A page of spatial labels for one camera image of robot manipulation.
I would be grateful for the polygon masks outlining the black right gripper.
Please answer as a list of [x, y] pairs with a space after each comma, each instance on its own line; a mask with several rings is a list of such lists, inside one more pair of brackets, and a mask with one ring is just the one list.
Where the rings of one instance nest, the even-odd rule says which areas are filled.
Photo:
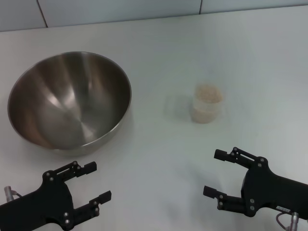
[[308, 185], [274, 174], [266, 158], [256, 157], [237, 147], [229, 154], [216, 149], [214, 158], [248, 168], [241, 189], [242, 198], [204, 186], [203, 195], [216, 198], [217, 209], [243, 209], [244, 201], [247, 214], [255, 214], [264, 207], [287, 214], [308, 212]]

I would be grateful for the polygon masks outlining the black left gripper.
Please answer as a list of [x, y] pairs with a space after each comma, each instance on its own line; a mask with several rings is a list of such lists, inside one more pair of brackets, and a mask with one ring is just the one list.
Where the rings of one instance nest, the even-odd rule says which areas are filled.
[[97, 164], [90, 162], [83, 167], [73, 161], [43, 175], [41, 186], [34, 192], [0, 206], [0, 229], [2, 231], [33, 231], [49, 223], [59, 225], [64, 231], [74, 228], [74, 223], [83, 223], [99, 216], [99, 205], [111, 200], [107, 191], [77, 209], [63, 181], [90, 174]]

